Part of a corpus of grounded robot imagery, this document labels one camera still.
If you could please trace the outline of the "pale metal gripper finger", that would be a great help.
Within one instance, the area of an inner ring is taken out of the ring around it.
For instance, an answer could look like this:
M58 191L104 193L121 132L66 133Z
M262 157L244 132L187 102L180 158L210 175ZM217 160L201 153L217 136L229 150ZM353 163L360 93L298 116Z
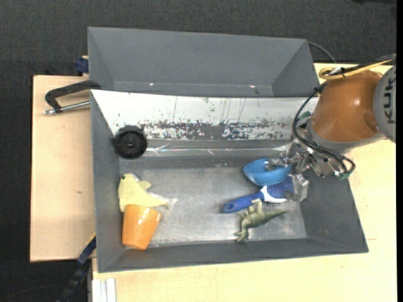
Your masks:
M294 166L294 170L300 170L301 162L303 161L302 154L296 154L292 157L286 155L280 155L275 157L274 159L269 159L267 163L267 170L273 171L275 169L279 169L280 167L286 168Z
M301 202L307 197L309 181L302 174L289 174L286 181L289 187L284 197L288 201Z

